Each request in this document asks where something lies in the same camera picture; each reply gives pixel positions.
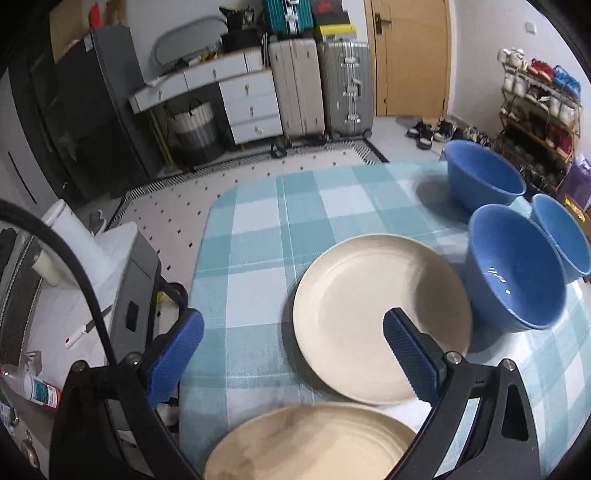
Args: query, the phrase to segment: blue bowl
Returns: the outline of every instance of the blue bowl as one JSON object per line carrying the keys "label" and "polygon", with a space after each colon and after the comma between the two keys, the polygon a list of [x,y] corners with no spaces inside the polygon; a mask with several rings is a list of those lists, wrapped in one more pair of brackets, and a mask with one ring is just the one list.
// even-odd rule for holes
{"label": "blue bowl", "polygon": [[589,242],[569,211],[541,193],[534,195],[531,206],[531,219],[542,227],[560,254],[566,282],[591,274]]}
{"label": "blue bowl", "polygon": [[552,327],[566,304],[566,278],[544,231],[509,207],[486,205],[468,234],[465,287],[480,317],[506,332]]}
{"label": "blue bowl", "polygon": [[510,205],[525,193],[519,171],[499,154],[474,142],[453,140],[441,154],[453,195],[471,212],[489,203]]}

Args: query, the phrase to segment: blue and white tablecloth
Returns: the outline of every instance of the blue and white tablecloth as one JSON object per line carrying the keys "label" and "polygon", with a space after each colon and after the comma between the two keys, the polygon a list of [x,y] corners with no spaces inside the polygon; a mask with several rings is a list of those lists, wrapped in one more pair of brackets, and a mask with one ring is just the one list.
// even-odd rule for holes
{"label": "blue and white tablecloth", "polygon": [[[512,206],[527,215],[529,204]],[[203,468],[230,430],[293,404],[344,400],[298,350],[291,306],[298,280],[334,244],[366,233],[396,233],[442,254],[462,274],[469,214],[450,198],[447,165],[396,163],[305,171],[235,187],[211,208],[190,305],[205,318],[203,341],[180,385],[180,440]],[[568,288],[558,325],[499,335],[475,326],[468,360],[515,360],[530,398],[543,474],[569,448],[591,413],[591,333],[582,292]],[[440,472],[453,467],[477,402],[471,401]],[[429,406],[388,407],[418,430]]]}

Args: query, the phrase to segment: wooden door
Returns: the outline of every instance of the wooden door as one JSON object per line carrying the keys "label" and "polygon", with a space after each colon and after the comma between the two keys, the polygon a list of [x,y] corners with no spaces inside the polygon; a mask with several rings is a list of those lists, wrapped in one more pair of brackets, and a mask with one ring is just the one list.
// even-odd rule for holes
{"label": "wooden door", "polygon": [[371,7],[377,114],[439,118],[449,87],[446,0],[371,0]]}

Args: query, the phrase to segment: teal suitcase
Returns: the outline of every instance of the teal suitcase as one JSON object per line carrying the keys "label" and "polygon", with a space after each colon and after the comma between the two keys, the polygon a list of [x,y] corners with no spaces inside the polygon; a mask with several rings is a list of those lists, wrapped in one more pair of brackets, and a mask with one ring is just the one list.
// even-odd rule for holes
{"label": "teal suitcase", "polygon": [[295,35],[314,27],[310,0],[264,0],[271,33]]}

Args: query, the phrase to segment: blue gripper pad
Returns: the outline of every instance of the blue gripper pad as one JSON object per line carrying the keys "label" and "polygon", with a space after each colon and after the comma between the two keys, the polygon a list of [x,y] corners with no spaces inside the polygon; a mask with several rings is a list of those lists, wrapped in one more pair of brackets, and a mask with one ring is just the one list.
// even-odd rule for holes
{"label": "blue gripper pad", "polygon": [[204,321],[201,313],[197,310],[188,313],[182,328],[154,362],[148,375],[146,392],[152,408],[170,399],[189,360],[203,339],[203,330]]}
{"label": "blue gripper pad", "polygon": [[384,338],[417,397],[435,406],[439,401],[439,373],[418,339],[418,336],[427,335],[417,330],[402,309],[386,313],[382,326]]}

